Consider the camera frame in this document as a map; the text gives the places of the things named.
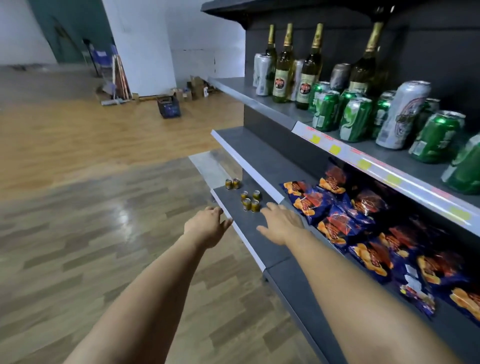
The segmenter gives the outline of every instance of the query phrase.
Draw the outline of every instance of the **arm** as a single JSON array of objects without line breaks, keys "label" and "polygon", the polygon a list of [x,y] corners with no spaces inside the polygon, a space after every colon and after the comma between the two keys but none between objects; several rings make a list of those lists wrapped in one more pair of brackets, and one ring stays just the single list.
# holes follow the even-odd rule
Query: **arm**
[{"label": "arm", "polygon": [[184,234],[112,303],[65,364],[163,363],[198,263],[232,224],[220,223],[221,214],[207,207],[188,220]]},{"label": "arm", "polygon": [[305,230],[296,213],[267,205],[268,228],[258,231],[295,256],[349,364],[460,363],[419,317]]}]

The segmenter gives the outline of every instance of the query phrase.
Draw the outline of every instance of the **forearm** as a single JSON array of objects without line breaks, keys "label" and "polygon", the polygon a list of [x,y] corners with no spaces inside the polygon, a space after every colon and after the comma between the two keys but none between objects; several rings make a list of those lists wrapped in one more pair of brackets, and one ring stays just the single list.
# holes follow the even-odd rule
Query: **forearm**
[{"label": "forearm", "polygon": [[419,317],[310,232],[287,246],[349,364],[459,362]]},{"label": "forearm", "polygon": [[66,363],[140,363],[151,344],[155,362],[164,362],[203,254],[195,238],[182,235],[115,300]]}]

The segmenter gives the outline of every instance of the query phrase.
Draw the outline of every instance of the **green wall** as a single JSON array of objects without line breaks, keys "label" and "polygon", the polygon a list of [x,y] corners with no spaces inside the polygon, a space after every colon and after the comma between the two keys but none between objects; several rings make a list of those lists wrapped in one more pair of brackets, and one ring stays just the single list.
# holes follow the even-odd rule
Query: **green wall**
[{"label": "green wall", "polygon": [[[29,0],[35,18],[59,63],[83,62],[80,51],[88,38],[95,49],[110,53],[112,32],[102,0]],[[76,47],[55,27],[63,27]]]}]

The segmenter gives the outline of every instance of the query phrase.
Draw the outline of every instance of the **price tag strip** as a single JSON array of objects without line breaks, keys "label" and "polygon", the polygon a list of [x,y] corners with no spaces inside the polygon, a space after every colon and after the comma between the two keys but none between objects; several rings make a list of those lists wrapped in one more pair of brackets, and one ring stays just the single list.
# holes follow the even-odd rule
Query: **price tag strip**
[{"label": "price tag strip", "polygon": [[480,209],[300,121],[292,133],[480,236]]}]

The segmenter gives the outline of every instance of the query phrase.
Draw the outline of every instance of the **hand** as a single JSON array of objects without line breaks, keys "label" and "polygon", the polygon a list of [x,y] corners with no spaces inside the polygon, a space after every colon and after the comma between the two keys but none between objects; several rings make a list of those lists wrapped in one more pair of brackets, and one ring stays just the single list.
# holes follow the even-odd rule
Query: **hand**
[{"label": "hand", "polygon": [[192,237],[205,248],[214,247],[233,223],[231,218],[220,222],[222,214],[223,210],[218,206],[208,206],[205,210],[198,211],[185,223],[183,235]]},{"label": "hand", "polygon": [[268,228],[257,226],[257,230],[275,244],[285,245],[289,237],[304,230],[300,216],[283,205],[269,202],[260,212],[265,216]]}]

